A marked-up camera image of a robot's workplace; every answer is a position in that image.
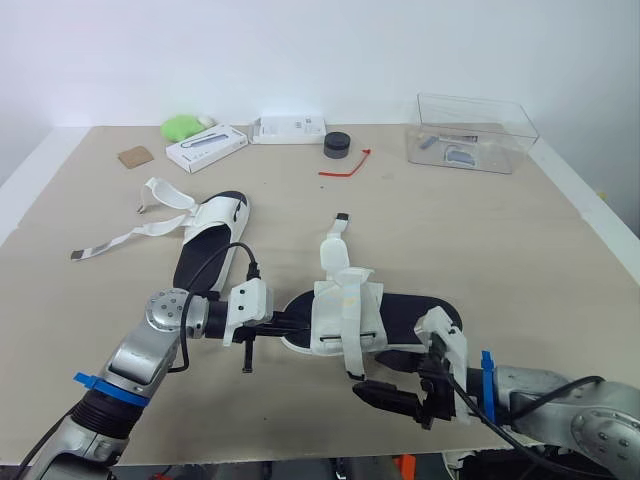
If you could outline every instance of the blue cable tie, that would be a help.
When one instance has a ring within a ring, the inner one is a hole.
[[[493,402],[493,359],[491,352],[482,351],[482,397],[484,400],[484,413],[492,422],[496,421],[496,408]]]
[[[97,390],[105,395],[122,400],[125,403],[135,405],[136,407],[146,407],[151,401],[150,398],[127,392],[126,390],[105,382],[102,378],[96,377],[95,375],[87,375],[86,373],[78,372],[73,379],[76,382],[83,384],[89,390]]]

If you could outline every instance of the green sponge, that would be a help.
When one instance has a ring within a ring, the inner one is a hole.
[[[175,143],[202,132],[205,127],[193,115],[176,115],[164,122],[160,129],[164,138]]]

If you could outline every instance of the white backdrop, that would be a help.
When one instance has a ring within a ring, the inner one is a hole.
[[[395,123],[420,90],[513,100],[638,232],[639,24],[638,0],[9,0],[0,60],[53,125]]]

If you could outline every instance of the white box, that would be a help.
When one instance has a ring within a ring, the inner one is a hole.
[[[216,125],[182,142],[169,145],[167,156],[189,173],[248,145],[247,136],[230,125]]]
[[[253,124],[251,143],[291,144],[323,143],[327,134],[324,118],[311,115],[296,117],[260,117]]]

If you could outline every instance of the white sandal strap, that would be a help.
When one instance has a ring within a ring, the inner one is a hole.
[[[144,225],[134,228],[129,233],[120,235],[119,237],[116,237],[107,243],[103,243],[102,245],[98,245],[97,247],[85,248],[83,250],[74,250],[73,252],[71,252],[71,260],[84,260],[85,258],[91,258],[95,257],[96,255],[100,255],[101,253],[106,252],[116,245],[120,245],[121,243],[126,242],[133,235],[146,235],[148,237],[159,237],[162,235],[166,235],[176,228],[185,225],[185,222],[188,221],[189,218],[185,214],[178,215],[177,217],[174,217],[171,220],[166,220],[164,222],[145,223]]]
[[[175,208],[176,210],[190,210],[191,212],[195,212],[198,208],[198,204],[192,197],[182,193],[165,179],[151,177],[140,190],[141,203],[140,208],[138,208],[138,213],[144,213],[147,207],[152,204],[152,202],[148,201],[148,193],[151,193],[158,203],[162,203],[170,208]]]

